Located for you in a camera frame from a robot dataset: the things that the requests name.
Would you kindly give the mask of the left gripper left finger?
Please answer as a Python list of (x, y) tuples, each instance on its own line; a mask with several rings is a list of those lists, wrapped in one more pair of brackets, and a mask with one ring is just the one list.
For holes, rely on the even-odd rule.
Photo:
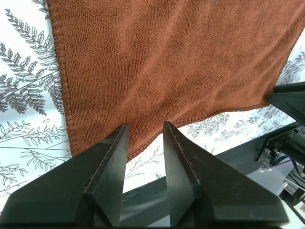
[(121, 124), (101, 142), (13, 192), (1, 226), (118, 226), (128, 140), (128, 125)]

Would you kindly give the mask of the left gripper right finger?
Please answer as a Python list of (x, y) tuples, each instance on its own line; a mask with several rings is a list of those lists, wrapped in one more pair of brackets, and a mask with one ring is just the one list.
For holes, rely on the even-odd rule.
[(289, 218), (278, 196), (213, 156), (171, 122), (163, 124), (173, 227), (280, 227)]

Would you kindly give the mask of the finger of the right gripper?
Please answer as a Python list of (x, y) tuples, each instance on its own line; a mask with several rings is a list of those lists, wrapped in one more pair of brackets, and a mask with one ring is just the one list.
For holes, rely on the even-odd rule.
[(305, 83), (277, 85), (266, 101), (300, 124), (305, 123)]

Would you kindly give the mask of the orange brown towel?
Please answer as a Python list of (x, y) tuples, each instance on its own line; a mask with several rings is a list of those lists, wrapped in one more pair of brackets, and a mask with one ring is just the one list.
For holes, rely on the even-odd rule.
[(302, 0), (50, 0), (71, 153), (122, 123), (128, 159), (161, 132), (268, 105)]

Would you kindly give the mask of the floral table mat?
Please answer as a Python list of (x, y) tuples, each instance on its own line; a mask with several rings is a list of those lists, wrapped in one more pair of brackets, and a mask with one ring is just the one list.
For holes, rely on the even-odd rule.
[[(181, 131), (218, 154), (292, 123), (273, 106), (223, 113)], [(61, 78), (44, 0), (0, 3), (0, 202), (70, 159)]]

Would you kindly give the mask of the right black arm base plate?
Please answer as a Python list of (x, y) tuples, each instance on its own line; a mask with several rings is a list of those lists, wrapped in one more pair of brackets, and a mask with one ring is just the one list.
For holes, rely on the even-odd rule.
[(305, 127), (297, 122), (281, 127), (260, 136), (254, 159), (258, 161), (264, 150), (268, 149), (274, 156), (283, 153), (300, 165), (305, 164)]

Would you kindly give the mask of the aluminium frame rail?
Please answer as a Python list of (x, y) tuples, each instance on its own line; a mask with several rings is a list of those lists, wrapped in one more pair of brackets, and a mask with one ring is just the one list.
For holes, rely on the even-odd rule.
[(169, 218), (169, 225), (178, 228), (281, 227), (289, 219), (280, 198), (248, 177), (261, 165), (264, 140), (214, 156), (165, 122), (166, 175), (123, 195), (120, 225), (147, 227)]

